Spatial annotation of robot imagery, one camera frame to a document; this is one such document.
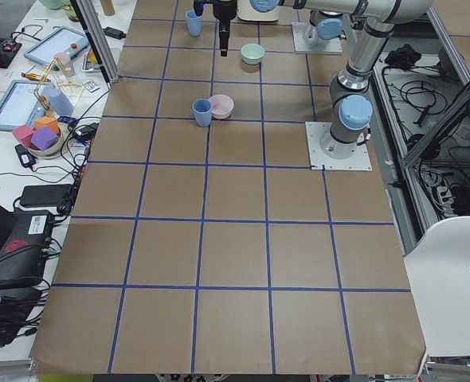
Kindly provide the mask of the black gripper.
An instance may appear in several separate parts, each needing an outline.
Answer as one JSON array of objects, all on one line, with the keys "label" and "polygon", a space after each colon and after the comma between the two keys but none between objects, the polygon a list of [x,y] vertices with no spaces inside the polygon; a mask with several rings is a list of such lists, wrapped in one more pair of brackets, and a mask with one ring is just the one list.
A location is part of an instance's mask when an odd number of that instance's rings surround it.
[{"label": "black gripper", "polygon": [[213,16],[219,20],[219,42],[222,57],[228,56],[230,20],[237,16],[236,0],[193,0],[193,9],[197,16],[202,16],[204,7],[213,7]]}]

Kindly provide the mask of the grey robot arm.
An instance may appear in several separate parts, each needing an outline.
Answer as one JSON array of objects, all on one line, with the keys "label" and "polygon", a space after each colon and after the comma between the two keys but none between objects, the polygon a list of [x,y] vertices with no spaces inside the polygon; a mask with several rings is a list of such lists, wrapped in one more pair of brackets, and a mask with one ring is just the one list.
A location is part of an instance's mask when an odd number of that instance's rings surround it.
[{"label": "grey robot arm", "polygon": [[334,119],[330,130],[320,139],[322,151],[335,159],[349,158],[357,140],[373,114],[364,96],[373,67],[397,24],[413,21],[424,14],[431,1],[271,1],[268,8],[326,10],[366,17],[363,31],[346,67],[331,81],[329,92]]},{"label": "grey robot arm", "polygon": [[[251,7],[261,13],[267,13],[277,6],[282,6],[283,1],[250,1]],[[213,15],[219,21],[219,44],[221,56],[228,55],[230,22],[237,16],[237,1],[193,1],[194,12],[197,16],[202,16],[205,4],[213,7]],[[341,16],[335,13],[334,16],[327,16],[327,13],[321,10],[312,10],[310,12],[309,23],[305,30],[304,39],[313,41],[317,37],[320,41],[329,41],[338,37],[343,28]]]}]

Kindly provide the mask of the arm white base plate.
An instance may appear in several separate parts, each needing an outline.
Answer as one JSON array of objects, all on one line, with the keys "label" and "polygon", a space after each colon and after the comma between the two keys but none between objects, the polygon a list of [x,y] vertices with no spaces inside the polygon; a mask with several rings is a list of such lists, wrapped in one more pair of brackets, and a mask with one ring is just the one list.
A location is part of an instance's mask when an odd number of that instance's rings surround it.
[{"label": "arm white base plate", "polygon": [[338,37],[321,39],[308,22],[292,23],[292,36],[296,53],[340,56],[343,52]]},{"label": "arm white base plate", "polygon": [[355,142],[346,144],[331,137],[331,123],[306,122],[305,127],[311,170],[372,170],[363,132]]}]

